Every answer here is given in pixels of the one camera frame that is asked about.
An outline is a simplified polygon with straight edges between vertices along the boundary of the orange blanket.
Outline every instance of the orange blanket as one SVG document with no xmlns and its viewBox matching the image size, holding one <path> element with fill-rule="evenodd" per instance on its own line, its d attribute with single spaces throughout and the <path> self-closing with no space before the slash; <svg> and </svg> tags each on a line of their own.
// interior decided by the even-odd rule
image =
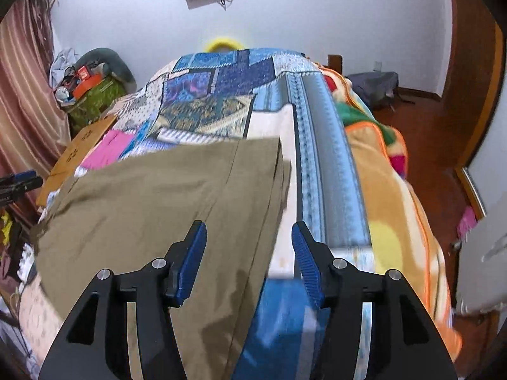
<svg viewBox="0 0 507 380">
<path fill-rule="evenodd" d="M 342 120 L 361 182 L 375 271 L 384 274 L 388 269 L 398 269 L 404 274 L 455 360 L 461 349 L 461 337 L 452 328 L 444 255 L 419 199 L 405 180 L 408 153 L 403 137 L 397 130 L 374 120 L 352 91 L 350 81 L 333 70 L 321 71 L 333 91 L 337 110 L 343 110 L 346 104 L 364 115 L 356 118 L 360 120 L 357 122 Z M 389 145 L 386 133 L 395 135 Z"/>
</svg>

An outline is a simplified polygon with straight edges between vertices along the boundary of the pink cloth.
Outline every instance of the pink cloth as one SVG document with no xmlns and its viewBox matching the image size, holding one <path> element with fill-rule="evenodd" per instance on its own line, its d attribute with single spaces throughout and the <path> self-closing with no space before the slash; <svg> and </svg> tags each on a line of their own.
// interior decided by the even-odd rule
<svg viewBox="0 0 507 380">
<path fill-rule="evenodd" d="M 394 155 L 389 157 L 391 161 L 391 166 L 394 170 L 402 177 L 405 178 L 405 156 L 404 155 Z"/>
<path fill-rule="evenodd" d="M 98 170 L 109 166 L 120 157 L 120 154 L 134 138 L 133 134 L 125 134 L 118 130 L 110 130 L 97 145 L 95 150 L 85 158 L 81 167 L 87 170 Z"/>
<path fill-rule="evenodd" d="M 472 230 L 476 225 L 477 219 L 475 217 L 475 213 L 473 212 L 473 208 L 468 206 L 458 224 L 458 237 L 465 237 L 466 233 Z"/>
</svg>

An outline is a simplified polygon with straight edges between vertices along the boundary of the white cloth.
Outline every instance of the white cloth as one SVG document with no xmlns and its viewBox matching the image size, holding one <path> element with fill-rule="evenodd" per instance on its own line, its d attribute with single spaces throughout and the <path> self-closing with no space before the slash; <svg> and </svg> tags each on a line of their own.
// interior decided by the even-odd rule
<svg viewBox="0 0 507 380">
<path fill-rule="evenodd" d="M 23 253 L 19 260 L 18 277 L 21 280 L 19 284 L 19 292 L 22 293 L 26 284 L 26 280 L 29 278 L 30 270 L 34 265 L 35 253 L 31 245 L 25 243 L 23 246 Z"/>
<path fill-rule="evenodd" d="M 49 85 L 52 89 L 57 88 L 65 75 L 65 69 L 75 64 L 79 57 L 73 48 L 66 48 L 56 55 L 49 71 Z"/>
</svg>

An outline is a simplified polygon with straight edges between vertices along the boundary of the bed sheet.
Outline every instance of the bed sheet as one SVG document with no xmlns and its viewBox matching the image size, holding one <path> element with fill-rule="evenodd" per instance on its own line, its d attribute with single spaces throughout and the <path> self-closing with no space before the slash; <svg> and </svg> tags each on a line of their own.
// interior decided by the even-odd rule
<svg viewBox="0 0 507 380">
<path fill-rule="evenodd" d="M 329 78 L 335 82 L 331 90 Z M 121 158 L 179 144 L 280 137 L 283 156 L 291 160 L 287 208 L 234 378 L 308 378 L 316 359 L 328 312 L 316 310 L 306 296 L 291 243 L 294 222 L 305 221 L 335 257 L 360 270 L 376 270 L 359 176 L 336 108 L 339 100 L 373 118 L 343 78 L 301 53 L 261 48 L 185 55 L 110 108 L 117 116 L 115 130 L 137 133 Z M 85 173 L 83 167 L 76 172 Z M 34 287 L 31 291 L 38 293 Z M 36 324 L 33 310 L 28 312 L 31 296 L 40 304 L 47 300 L 24 294 L 20 312 L 32 344 L 40 345 L 44 331 L 45 344 L 39 352 L 34 348 L 42 361 L 61 321 L 55 324 L 54 309 L 44 304 L 40 313 L 51 315 L 52 332 Z M 366 375 L 371 313 L 365 304 L 356 378 Z"/>
</svg>

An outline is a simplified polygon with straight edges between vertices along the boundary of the pink curtain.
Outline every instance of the pink curtain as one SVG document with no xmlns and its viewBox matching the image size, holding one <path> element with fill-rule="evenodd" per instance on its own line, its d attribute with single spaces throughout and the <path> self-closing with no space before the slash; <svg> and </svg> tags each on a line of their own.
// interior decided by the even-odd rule
<svg viewBox="0 0 507 380">
<path fill-rule="evenodd" d="M 49 0 L 16 0 L 0 22 L 0 177 L 33 169 L 45 179 L 70 142 L 48 83 L 52 58 Z M 12 206 L 26 225 L 37 221 L 37 193 Z"/>
</svg>

